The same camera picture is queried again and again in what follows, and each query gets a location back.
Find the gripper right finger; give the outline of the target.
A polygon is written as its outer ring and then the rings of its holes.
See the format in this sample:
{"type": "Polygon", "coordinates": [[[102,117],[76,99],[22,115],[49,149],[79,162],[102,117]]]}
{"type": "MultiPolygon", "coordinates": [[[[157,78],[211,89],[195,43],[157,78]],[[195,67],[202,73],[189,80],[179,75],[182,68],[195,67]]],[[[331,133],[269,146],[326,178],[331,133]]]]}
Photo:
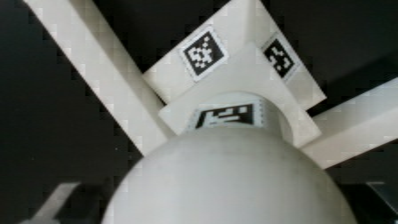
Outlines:
{"type": "Polygon", "coordinates": [[[360,224],[398,224],[398,193],[385,182],[340,185],[360,224]]]}

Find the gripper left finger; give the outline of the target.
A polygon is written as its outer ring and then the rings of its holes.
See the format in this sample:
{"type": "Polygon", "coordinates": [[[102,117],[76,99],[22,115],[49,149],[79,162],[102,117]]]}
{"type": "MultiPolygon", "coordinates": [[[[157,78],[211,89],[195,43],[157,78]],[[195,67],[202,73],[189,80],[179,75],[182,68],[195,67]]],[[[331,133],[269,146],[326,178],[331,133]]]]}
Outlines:
{"type": "Polygon", "coordinates": [[[111,196],[106,184],[61,183],[35,216],[19,224],[102,224],[111,196]]]}

